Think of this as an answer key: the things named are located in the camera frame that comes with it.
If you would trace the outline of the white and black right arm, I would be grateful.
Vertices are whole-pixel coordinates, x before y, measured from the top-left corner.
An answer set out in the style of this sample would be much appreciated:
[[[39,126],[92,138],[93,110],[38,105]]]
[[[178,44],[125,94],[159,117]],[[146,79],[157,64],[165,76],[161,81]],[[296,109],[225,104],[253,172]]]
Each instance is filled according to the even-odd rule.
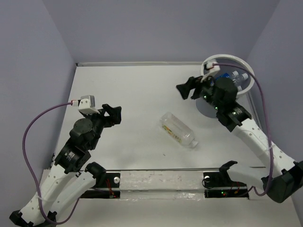
[[[176,86],[186,100],[201,98],[216,111],[218,121],[232,134],[241,139],[266,167],[265,171],[229,161],[219,168],[218,180],[222,185],[241,182],[263,189],[271,200],[282,203],[303,185],[303,163],[284,153],[260,129],[251,114],[237,102],[237,87],[229,78],[217,80],[209,76],[190,77],[186,83]]]

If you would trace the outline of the blue label bottle sideways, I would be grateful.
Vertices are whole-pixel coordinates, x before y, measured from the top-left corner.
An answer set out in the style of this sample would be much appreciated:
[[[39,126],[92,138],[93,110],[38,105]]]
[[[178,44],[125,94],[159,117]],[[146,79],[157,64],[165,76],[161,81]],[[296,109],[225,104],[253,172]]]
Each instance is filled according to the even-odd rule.
[[[224,73],[224,74],[222,74],[220,76],[216,76],[214,78],[214,81],[217,81],[219,78],[229,78],[230,79],[231,77],[230,77],[230,75],[228,73]]]

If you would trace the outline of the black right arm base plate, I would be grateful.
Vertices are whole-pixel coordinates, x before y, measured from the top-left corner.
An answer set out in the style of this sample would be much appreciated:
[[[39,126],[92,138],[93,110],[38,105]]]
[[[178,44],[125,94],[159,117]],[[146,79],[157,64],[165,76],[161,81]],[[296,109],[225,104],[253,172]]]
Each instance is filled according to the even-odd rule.
[[[226,180],[219,172],[204,172],[201,183],[207,199],[249,198],[249,188],[246,184]]]

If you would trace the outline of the large clear yellow label bottle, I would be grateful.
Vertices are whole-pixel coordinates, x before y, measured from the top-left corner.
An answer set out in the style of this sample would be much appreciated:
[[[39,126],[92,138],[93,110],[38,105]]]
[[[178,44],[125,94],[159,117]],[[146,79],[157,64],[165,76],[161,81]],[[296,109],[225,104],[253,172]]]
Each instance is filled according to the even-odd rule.
[[[198,141],[195,138],[194,132],[171,112],[165,113],[160,118],[160,125],[180,145],[187,148],[197,146]]]

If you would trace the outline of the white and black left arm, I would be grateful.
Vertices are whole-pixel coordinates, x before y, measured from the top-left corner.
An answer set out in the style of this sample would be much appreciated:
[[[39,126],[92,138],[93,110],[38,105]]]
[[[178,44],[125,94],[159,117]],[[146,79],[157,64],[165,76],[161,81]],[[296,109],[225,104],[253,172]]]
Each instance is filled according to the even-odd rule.
[[[11,213],[9,219],[16,226],[55,227],[60,224],[61,212],[72,203],[77,204],[87,189],[102,184],[111,188],[105,168],[87,161],[102,131],[120,124],[122,108],[103,104],[99,110],[93,105],[79,106],[78,110],[83,118],[74,123],[45,181],[35,182],[37,192],[33,198],[22,209]]]

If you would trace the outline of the clear crushed bottle white cap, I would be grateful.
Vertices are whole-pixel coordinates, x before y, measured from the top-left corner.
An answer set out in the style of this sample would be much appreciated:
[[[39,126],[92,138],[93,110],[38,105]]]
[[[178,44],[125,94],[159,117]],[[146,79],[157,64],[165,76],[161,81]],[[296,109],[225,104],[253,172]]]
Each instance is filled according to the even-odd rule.
[[[247,73],[240,74],[238,71],[234,71],[232,72],[231,79],[233,80],[235,85],[241,86],[249,79],[249,76]]]

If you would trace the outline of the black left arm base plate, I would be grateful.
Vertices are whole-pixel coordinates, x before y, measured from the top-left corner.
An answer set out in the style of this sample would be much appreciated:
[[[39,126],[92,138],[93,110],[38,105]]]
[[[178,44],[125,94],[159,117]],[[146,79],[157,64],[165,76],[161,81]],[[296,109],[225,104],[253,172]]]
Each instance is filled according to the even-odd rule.
[[[102,182],[97,182],[92,188],[86,190],[81,199],[119,199],[120,176],[119,172],[107,172]]]

